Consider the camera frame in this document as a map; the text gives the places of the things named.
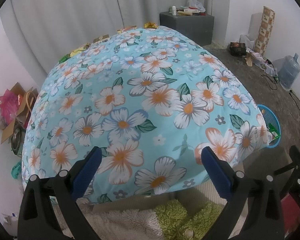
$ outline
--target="gray curtain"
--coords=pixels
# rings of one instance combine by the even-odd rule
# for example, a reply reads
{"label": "gray curtain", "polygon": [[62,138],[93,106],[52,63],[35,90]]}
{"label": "gray curtain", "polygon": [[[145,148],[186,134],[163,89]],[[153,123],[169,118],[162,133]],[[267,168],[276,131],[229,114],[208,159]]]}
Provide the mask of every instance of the gray curtain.
{"label": "gray curtain", "polygon": [[[160,12],[167,11],[172,5],[185,6],[187,1],[10,0],[10,3],[13,17],[23,34],[19,42],[27,44],[24,47],[31,51],[28,54],[35,57],[37,65],[48,73],[63,55],[80,45],[101,35],[113,35],[124,26],[142,27],[148,21],[159,23]],[[8,29],[12,25],[11,17],[1,18]]]}

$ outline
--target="plastic bag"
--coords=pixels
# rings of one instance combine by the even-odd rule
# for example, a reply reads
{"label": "plastic bag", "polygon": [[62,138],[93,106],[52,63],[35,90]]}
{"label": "plastic bag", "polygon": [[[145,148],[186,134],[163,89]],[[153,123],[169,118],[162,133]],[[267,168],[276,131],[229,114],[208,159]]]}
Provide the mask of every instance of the plastic bag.
{"label": "plastic bag", "polygon": [[7,124],[11,123],[19,109],[18,96],[7,89],[0,97],[0,112]]}
{"label": "plastic bag", "polygon": [[203,7],[202,3],[197,0],[189,0],[189,7],[197,8],[200,12],[205,12],[206,9]]}

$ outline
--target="gray box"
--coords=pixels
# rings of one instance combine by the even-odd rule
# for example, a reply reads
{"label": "gray box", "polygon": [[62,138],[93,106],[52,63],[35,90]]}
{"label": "gray box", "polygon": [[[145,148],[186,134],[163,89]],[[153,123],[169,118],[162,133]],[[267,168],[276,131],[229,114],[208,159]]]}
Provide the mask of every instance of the gray box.
{"label": "gray box", "polygon": [[169,12],[162,12],[160,13],[160,25],[174,29],[200,46],[205,46],[212,42],[214,16],[173,16]]}

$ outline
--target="mattress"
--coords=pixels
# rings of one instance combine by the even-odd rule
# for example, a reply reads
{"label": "mattress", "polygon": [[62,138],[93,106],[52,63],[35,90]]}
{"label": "mattress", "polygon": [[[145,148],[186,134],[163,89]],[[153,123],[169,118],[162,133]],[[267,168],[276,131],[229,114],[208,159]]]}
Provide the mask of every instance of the mattress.
{"label": "mattress", "polygon": [[139,28],[50,71],[26,130],[22,179],[53,177],[98,146],[102,163],[78,202],[158,195],[209,179],[204,147],[233,167],[270,137],[216,57],[175,30]]}

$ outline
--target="blue water jug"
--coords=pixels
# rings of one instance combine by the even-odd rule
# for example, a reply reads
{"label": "blue water jug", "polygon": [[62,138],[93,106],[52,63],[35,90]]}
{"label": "blue water jug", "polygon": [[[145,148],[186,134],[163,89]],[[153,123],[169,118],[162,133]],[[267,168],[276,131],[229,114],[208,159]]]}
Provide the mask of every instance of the blue water jug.
{"label": "blue water jug", "polygon": [[278,77],[280,79],[280,85],[284,90],[289,91],[295,79],[300,72],[300,65],[297,62],[298,54],[296,53],[294,57],[286,56],[284,57],[284,62],[282,68],[278,72]]}

